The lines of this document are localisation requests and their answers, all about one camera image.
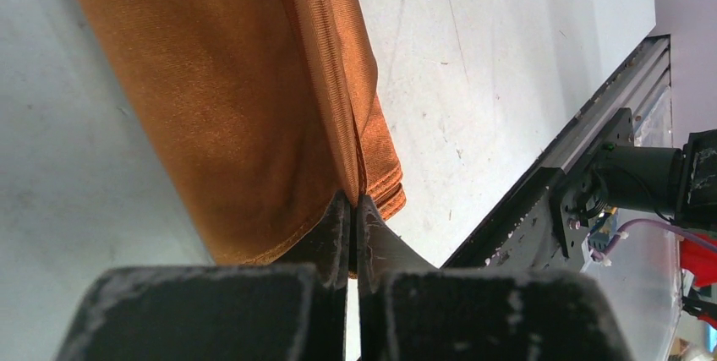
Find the black cylinder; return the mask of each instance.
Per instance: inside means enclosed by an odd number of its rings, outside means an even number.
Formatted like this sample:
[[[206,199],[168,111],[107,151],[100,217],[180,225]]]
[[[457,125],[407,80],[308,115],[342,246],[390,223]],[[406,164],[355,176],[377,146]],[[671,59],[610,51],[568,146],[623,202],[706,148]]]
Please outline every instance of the black cylinder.
[[[594,169],[605,180],[608,205],[635,211],[675,214],[681,150],[606,145]]]

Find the brown cloth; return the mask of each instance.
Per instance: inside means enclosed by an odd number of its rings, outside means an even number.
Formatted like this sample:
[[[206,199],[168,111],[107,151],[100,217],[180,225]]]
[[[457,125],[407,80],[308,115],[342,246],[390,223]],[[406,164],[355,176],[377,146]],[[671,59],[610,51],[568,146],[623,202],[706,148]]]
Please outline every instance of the brown cloth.
[[[219,264],[290,249],[343,189],[405,204],[359,0],[79,0]]]

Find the orange-brown fabric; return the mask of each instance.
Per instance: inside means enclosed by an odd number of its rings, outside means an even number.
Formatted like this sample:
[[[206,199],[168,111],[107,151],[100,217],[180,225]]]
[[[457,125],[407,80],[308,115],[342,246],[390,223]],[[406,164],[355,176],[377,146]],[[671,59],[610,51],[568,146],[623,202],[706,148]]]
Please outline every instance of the orange-brown fabric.
[[[79,1],[217,263],[274,260],[359,190],[338,175],[295,0]],[[358,0],[330,4],[356,161],[388,217],[405,197],[375,61]]]

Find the white table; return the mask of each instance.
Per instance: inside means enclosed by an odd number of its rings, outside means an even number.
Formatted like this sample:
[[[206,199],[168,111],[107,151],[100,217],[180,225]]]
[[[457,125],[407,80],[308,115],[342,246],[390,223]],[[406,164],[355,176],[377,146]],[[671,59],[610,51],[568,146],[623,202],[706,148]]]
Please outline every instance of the white table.
[[[654,25],[653,0],[361,3],[389,225],[437,265]],[[0,359],[49,358],[106,268],[209,258],[74,0],[0,0],[0,84]]]

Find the white wall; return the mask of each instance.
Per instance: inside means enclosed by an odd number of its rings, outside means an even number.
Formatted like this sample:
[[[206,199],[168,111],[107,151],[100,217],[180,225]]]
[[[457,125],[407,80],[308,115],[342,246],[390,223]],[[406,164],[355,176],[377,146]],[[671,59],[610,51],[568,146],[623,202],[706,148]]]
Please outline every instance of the white wall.
[[[675,146],[717,128],[717,0],[655,0],[657,27],[671,34]]]

